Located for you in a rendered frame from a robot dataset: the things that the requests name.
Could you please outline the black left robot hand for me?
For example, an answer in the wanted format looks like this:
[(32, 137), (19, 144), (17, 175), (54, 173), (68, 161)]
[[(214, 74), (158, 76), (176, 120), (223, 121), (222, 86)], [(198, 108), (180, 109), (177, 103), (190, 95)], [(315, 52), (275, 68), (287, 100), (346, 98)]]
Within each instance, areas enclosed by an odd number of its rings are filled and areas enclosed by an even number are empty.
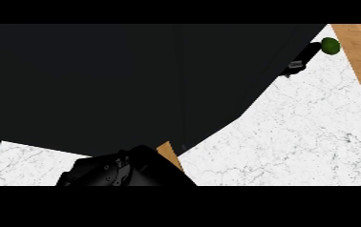
[(128, 151), (78, 159), (56, 185), (192, 187), (195, 183), (156, 151), (140, 145)]

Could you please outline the brown wooden cabinet body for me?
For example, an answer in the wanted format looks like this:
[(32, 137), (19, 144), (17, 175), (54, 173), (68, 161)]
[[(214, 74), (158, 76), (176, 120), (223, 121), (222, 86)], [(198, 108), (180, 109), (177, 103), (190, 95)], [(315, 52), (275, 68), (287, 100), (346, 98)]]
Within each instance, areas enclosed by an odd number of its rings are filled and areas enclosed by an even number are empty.
[(183, 170), (177, 155), (171, 149), (170, 142), (167, 141), (162, 145), (156, 147), (158, 154), (167, 159), (167, 161), (174, 165), (179, 170)]

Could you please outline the large dark grey cabinet door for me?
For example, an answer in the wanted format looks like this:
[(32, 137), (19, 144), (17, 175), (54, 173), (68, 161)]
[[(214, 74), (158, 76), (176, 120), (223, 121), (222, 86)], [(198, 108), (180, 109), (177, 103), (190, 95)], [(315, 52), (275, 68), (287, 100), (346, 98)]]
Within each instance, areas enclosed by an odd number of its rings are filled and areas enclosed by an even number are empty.
[(0, 140), (185, 153), (247, 111), (319, 24), (0, 24)]

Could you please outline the dark wine bottle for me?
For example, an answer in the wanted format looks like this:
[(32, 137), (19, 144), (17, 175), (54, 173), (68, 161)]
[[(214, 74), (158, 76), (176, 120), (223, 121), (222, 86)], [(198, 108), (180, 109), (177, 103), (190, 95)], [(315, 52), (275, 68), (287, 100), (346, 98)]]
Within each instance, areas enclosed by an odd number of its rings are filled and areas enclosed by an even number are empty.
[(306, 46), (306, 48), (303, 49), (303, 51), (300, 51), (296, 58), (282, 70), (281, 76), (291, 77), (294, 74), (298, 74), (306, 69), (307, 63), (316, 55), (319, 49), (321, 44), (318, 42), (313, 42)]

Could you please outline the green round fruit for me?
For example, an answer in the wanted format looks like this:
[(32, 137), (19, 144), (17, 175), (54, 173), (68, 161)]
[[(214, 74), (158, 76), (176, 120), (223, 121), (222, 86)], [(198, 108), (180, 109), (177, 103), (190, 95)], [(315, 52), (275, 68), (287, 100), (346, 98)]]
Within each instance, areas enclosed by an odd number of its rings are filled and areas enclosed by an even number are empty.
[(331, 37), (324, 37), (321, 39), (321, 51), (328, 54), (328, 55), (334, 55), (340, 52), (340, 42), (337, 39), (331, 38)]

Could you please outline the brown wooden board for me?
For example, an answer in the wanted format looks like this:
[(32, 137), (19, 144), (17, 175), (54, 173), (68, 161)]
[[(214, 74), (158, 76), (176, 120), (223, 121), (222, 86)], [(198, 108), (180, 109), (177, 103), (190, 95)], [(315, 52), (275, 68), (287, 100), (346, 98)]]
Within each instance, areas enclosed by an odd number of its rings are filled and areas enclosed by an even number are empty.
[(361, 24), (333, 24), (349, 65), (361, 84)]

